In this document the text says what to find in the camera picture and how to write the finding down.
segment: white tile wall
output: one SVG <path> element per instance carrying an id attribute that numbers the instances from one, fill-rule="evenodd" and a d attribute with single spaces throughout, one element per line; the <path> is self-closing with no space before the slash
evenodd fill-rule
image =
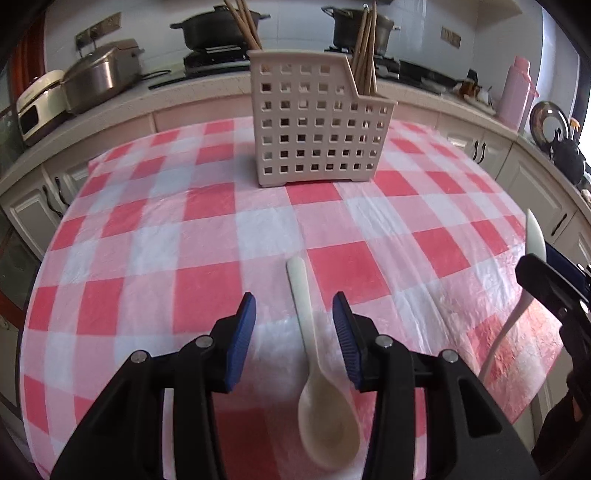
<path id="1" fill-rule="evenodd" d="M 221 0 L 96 0 L 80 7 L 76 0 L 56 0 L 46 15 L 47 70 L 66 69 L 78 55 L 74 36 L 110 14 L 121 11 L 121 29 L 100 39 L 98 44 L 133 37 L 145 52 L 144 71 L 178 63 L 189 53 L 180 30 L 169 25 L 208 11 Z M 324 50 L 332 44 L 333 20 L 320 7 L 336 4 L 360 8 L 353 0 L 252 0 L 253 10 L 271 14 L 259 25 L 265 48 L 305 48 Z M 392 32 L 388 54 L 424 64 L 453 77 L 464 77 L 472 62 L 478 1 L 397 0 L 380 5 L 380 13 L 402 26 Z M 460 49 L 441 41 L 445 26 L 462 37 Z"/>
<path id="2" fill-rule="evenodd" d="M 494 100 L 501 98 L 507 72 L 515 56 L 530 61 L 530 75 L 537 83 L 542 57 L 542 7 L 535 0 L 514 0 L 523 13 L 505 16 L 491 4 L 482 3 L 478 12 L 472 64 L 480 84 L 492 85 Z"/>

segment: wooden chopstick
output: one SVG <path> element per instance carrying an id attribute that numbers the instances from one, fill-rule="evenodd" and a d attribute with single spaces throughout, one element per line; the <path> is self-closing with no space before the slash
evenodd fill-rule
<path id="1" fill-rule="evenodd" d="M 365 27 L 363 29 L 363 39 L 361 40 L 361 47 L 359 47 L 359 59 L 357 60 L 357 65 L 355 66 L 355 71 L 353 73 L 355 83 L 357 84 L 357 91 L 361 94 L 363 94 L 363 90 L 359 87 L 361 84 L 361 78 L 365 77 L 365 63 L 367 62 L 366 55 L 370 30 L 370 25 L 368 24 L 369 19 L 370 16 L 368 15 L 365 19 Z"/>
<path id="2" fill-rule="evenodd" d="M 371 92 L 371 84 L 372 78 L 375 74 L 374 65 L 374 52 L 375 52 L 375 27 L 378 20 L 378 4 L 376 0 L 374 0 L 374 4 L 372 5 L 372 16 L 371 16 L 371 26 L 369 30 L 369 43 L 368 43 L 368 51 L 367 51 L 367 70 L 365 72 L 365 84 L 363 92 L 365 95 L 369 95 Z"/>
<path id="3" fill-rule="evenodd" d="M 236 0 L 236 5 L 238 6 L 238 13 L 240 14 L 240 19 L 244 22 L 245 25 L 248 25 L 248 20 L 246 19 L 246 12 L 244 10 L 244 4 L 240 0 Z"/>
<path id="4" fill-rule="evenodd" d="M 252 19 L 251 10 L 248 8 L 248 4 L 246 0 L 236 0 L 238 3 L 242 4 L 242 9 L 244 10 L 244 15 L 246 16 L 246 21 L 248 23 L 249 28 L 251 29 L 251 34 L 255 39 L 256 43 L 259 46 L 259 49 L 262 50 L 261 39 L 258 36 L 258 31 L 256 30 L 255 21 Z"/>
<path id="5" fill-rule="evenodd" d="M 359 32 L 357 33 L 357 41 L 355 42 L 355 49 L 353 50 L 353 59 L 351 61 L 351 71 L 355 75 L 357 64 L 359 63 L 359 57 L 361 56 L 361 42 L 363 41 L 363 32 L 365 31 L 365 23 L 368 17 L 369 8 L 363 6 L 363 16 L 361 17 L 361 25 L 359 26 Z"/>
<path id="6" fill-rule="evenodd" d="M 236 12 L 236 9 L 232 6 L 232 4 L 229 2 L 229 0 L 223 0 L 223 2 L 226 4 L 228 10 L 230 10 L 230 13 L 232 14 L 232 18 L 236 22 L 236 25 L 238 25 L 240 32 L 242 32 L 242 36 L 244 37 L 244 40 L 246 40 L 246 44 L 248 45 L 248 48 L 250 50 L 259 50 L 258 43 L 256 43 L 256 40 L 252 36 L 251 30 L 248 27 L 248 25 L 246 25 L 242 21 L 242 18 L 240 18 L 240 14 L 238 12 Z"/>

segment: kettle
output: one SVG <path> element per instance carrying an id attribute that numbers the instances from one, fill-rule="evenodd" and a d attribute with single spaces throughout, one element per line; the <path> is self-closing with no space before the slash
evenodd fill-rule
<path id="1" fill-rule="evenodd" d="M 554 139 L 550 143 L 550 159 L 569 182 L 576 185 L 585 173 L 585 157 L 576 141 L 566 137 L 560 140 L 561 134 L 560 128 L 554 131 Z"/>

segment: black handle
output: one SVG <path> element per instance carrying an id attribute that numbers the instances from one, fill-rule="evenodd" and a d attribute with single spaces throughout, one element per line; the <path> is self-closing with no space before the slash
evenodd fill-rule
<path id="1" fill-rule="evenodd" d="M 474 143 L 474 156 L 472 157 L 472 160 L 476 161 L 476 156 L 478 155 L 478 144 L 480 142 L 478 140 L 476 140 L 476 142 Z"/>
<path id="2" fill-rule="evenodd" d="M 482 156 L 480 157 L 480 160 L 478 161 L 478 164 L 480 165 L 482 163 L 482 160 L 484 160 L 484 153 L 486 150 L 486 142 L 482 143 Z"/>
<path id="3" fill-rule="evenodd" d="M 554 230 L 552 230 L 552 233 L 550 234 L 551 236 L 554 236 L 554 234 L 558 231 L 558 229 L 560 228 L 560 225 L 562 225 L 562 222 L 564 222 L 566 220 L 566 217 L 568 217 L 568 214 L 564 214 L 562 216 L 562 218 L 560 219 L 560 221 L 558 222 L 558 225 L 556 225 L 554 227 Z"/>
<path id="4" fill-rule="evenodd" d="M 344 17 L 353 18 L 353 14 L 347 10 L 343 10 L 342 8 L 326 6 L 320 8 L 326 15 L 330 15 L 331 17 L 335 17 L 335 12 L 343 15 Z"/>
<path id="5" fill-rule="evenodd" d="M 55 213 L 59 218 L 64 218 L 64 214 L 61 213 L 59 210 L 56 210 L 55 208 L 53 208 L 51 206 L 51 203 L 49 202 L 49 192 L 47 191 L 47 187 L 44 185 L 43 187 L 41 187 L 41 189 L 43 190 L 43 193 L 45 193 L 45 200 L 47 202 L 47 206 L 49 207 L 49 209 Z"/>
<path id="6" fill-rule="evenodd" d="M 70 204 L 65 200 L 63 193 L 61 192 L 61 182 L 60 182 L 60 178 L 56 177 L 56 185 L 57 185 L 57 194 L 61 200 L 61 202 L 66 205 L 67 207 L 70 206 Z"/>

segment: white ceramic spoon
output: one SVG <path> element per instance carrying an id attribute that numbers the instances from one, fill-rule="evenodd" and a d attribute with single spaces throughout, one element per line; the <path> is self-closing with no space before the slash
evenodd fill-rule
<path id="1" fill-rule="evenodd" d="M 546 242 L 544 240 L 544 234 L 542 233 L 538 220 L 535 219 L 534 214 L 531 213 L 531 210 L 529 209 L 527 210 L 527 220 L 525 223 L 525 254 L 536 254 L 541 260 L 546 261 Z M 519 318 L 525 313 L 527 307 L 531 305 L 533 299 L 534 298 L 528 292 L 521 290 L 521 296 L 517 301 L 517 305 L 515 305 L 515 308 L 509 314 L 509 318 L 507 318 L 507 321 L 503 325 L 499 335 L 495 338 L 495 341 L 492 342 L 491 349 L 486 356 L 486 360 L 484 360 L 484 363 L 482 364 L 482 368 L 478 374 L 478 378 L 481 382 L 484 383 L 486 376 L 491 370 L 499 345 L 507 336 L 509 330 L 513 328 L 513 325 L 517 323 L 517 320 L 519 320 Z"/>
<path id="2" fill-rule="evenodd" d="M 318 363 L 304 260 L 290 258 L 287 274 L 310 366 L 308 381 L 301 392 L 297 409 L 301 441 L 314 463 L 328 470 L 338 470 L 351 463 L 357 455 L 359 426 L 347 399 L 324 376 Z"/>

